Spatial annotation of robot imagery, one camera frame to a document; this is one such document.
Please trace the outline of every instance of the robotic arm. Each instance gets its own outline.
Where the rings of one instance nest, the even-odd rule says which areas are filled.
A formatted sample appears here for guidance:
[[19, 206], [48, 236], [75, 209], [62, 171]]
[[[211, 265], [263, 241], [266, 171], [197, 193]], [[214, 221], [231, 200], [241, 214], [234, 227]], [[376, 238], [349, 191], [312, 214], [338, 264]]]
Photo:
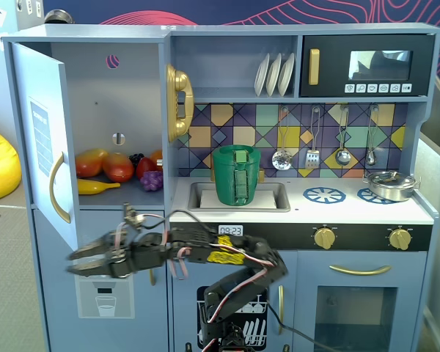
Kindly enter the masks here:
[[[198, 231], [172, 229], [164, 234], [150, 232], [135, 241], [145, 228], [144, 220], [145, 217], [137, 215], [125, 204], [124, 221], [135, 230], [135, 237], [131, 238], [128, 231], [118, 227], [68, 257], [69, 260], [77, 260], [104, 254], [104, 259], [72, 265], [67, 271], [82, 276], [124, 278], [169, 261], [175, 275], [172, 261], [179, 261], [187, 273], [183, 262], [185, 258], [193, 263], [244, 265], [245, 268], [224, 277], [204, 293], [205, 305], [200, 312], [204, 337], [202, 352], [254, 352], [246, 347], [241, 328], [232, 324], [229, 317], [287, 274], [279, 253], [262, 238], [220, 235], [204, 224]], [[186, 352], [189, 351], [190, 344], [186, 344]]]

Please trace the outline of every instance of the play kitchen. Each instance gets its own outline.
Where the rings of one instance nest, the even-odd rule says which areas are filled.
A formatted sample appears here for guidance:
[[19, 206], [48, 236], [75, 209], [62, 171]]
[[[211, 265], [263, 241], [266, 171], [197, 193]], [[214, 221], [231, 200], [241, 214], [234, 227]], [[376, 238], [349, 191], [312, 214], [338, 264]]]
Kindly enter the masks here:
[[[162, 266], [120, 293], [65, 273], [69, 252], [114, 230], [129, 202], [154, 217], [188, 210], [280, 251], [288, 275], [235, 313], [255, 351], [415, 352], [438, 213], [414, 161], [440, 30], [109, 27], [4, 38], [48, 347], [202, 350], [203, 292], [237, 268], [187, 263], [177, 280]], [[182, 213], [166, 225], [199, 229]]]

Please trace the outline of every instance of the blue burner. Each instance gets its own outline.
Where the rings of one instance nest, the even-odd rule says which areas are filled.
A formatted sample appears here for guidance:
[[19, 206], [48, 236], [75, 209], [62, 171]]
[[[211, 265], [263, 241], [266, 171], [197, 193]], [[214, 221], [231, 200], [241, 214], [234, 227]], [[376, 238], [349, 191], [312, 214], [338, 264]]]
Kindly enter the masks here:
[[365, 202], [374, 203], [374, 204], [394, 204], [397, 202], [394, 202], [392, 200], [381, 198], [380, 196], [377, 196], [374, 194], [369, 188], [363, 188], [359, 192], [357, 192], [357, 196], [359, 196], [360, 199], [364, 200]]
[[314, 187], [308, 188], [303, 195], [315, 203], [333, 204], [344, 202], [345, 194], [335, 188]]

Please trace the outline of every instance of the toy fruit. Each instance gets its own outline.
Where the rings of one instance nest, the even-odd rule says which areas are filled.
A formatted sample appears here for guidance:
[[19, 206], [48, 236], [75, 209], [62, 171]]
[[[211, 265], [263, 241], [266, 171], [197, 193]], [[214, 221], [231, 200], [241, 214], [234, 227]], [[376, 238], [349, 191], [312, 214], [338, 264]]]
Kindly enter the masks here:
[[129, 158], [121, 153], [110, 153], [103, 160], [103, 170], [108, 179], [114, 182], [126, 182], [133, 176], [133, 165]]
[[[158, 159], [163, 159], [163, 153], [161, 152], [161, 149], [160, 149], [160, 150], [156, 150], [156, 151], [154, 151], [154, 152], [152, 153], [152, 155], [150, 155], [150, 159], [152, 159], [152, 161], [155, 163], [155, 165], [156, 165], [156, 161], [157, 161]], [[162, 167], [162, 166], [158, 166], [158, 165], [157, 165], [156, 169], [157, 169], [158, 171], [163, 171], [163, 167]]]
[[146, 171], [140, 179], [140, 183], [144, 186], [145, 191], [157, 191], [163, 188], [163, 172]]
[[103, 169], [103, 159], [108, 156], [104, 149], [91, 149], [75, 157], [77, 177], [93, 177]]
[[137, 168], [137, 165], [139, 165], [139, 161], [140, 159], [142, 159], [145, 155], [143, 155], [142, 153], [139, 154], [133, 154], [129, 156], [129, 160], [132, 162], [132, 165], [134, 167], [134, 169]]
[[77, 180], [78, 194], [98, 194], [108, 188], [119, 188], [120, 183], [104, 183], [93, 180]]
[[135, 171], [137, 179], [140, 180], [146, 171], [156, 171], [156, 164], [150, 158], [142, 158]]

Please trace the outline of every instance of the black wire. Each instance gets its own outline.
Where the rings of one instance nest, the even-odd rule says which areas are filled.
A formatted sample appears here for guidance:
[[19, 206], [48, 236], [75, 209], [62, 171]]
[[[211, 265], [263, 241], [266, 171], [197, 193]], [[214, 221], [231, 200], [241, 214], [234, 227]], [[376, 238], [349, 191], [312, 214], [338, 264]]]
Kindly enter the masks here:
[[317, 345], [318, 347], [323, 348], [323, 349], [326, 350], [326, 351], [330, 351], [330, 352], [339, 352], [338, 350], [335, 350], [335, 349], [333, 349], [333, 348], [331, 348], [331, 347], [329, 347], [329, 346], [323, 345], [322, 343], [320, 343], [320, 342], [318, 342], [318, 341], [312, 339], [311, 337], [305, 335], [303, 332], [301, 332], [301, 331], [299, 331], [299, 330], [297, 330], [297, 329], [290, 328], [289, 326], [286, 326], [282, 321], [280, 321], [279, 316], [277, 315], [277, 313], [276, 313], [276, 311], [274, 310], [274, 308], [272, 308], [272, 306], [271, 306], [271, 304], [269, 303], [269, 301], [267, 301], [267, 304], [269, 305], [269, 309], [272, 311], [272, 314], [274, 314], [274, 316], [275, 316], [276, 319], [277, 319], [277, 322], [279, 323], [279, 325], [280, 325], [282, 328], [284, 328], [285, 330], [289, 330], [289, 331], [291, 331], [291, 332], [294, 332], [295, 334], [300, 335], [300, 336], [303, 337], [304, 339], [306, 339], [306, 340], [312, 342], [313, 344]]
[[157, 227], [158, 225], [163, 224], [166, 219], [168, 219], [170, 216], [172, 216], [175, 213], [185, 213], [187, 215], [189, 215], [191, 218], [193, 218], [199, 225], [200, 227], [206, 231], [207, 233], [212, 233], [212, 230], [206, 225], [204, 224], [202, 221], [200, 221], [199, 218], [197, 218], [193, 213], [191, 213], [190, 211], [187, 210], [182, 210], [182, 209], [178, 209], [178, 210], [174, 210], [172, 211], [170, 214], [168, 214], [163, 220], [160, 220], [159, 222], [157, 222], [156, 224], [152, 225], [152, 226], [144, 226], [142, 225], [143, 228], [147, 229], [147, 230], [151, 230], [154, 229], [155, 227]]

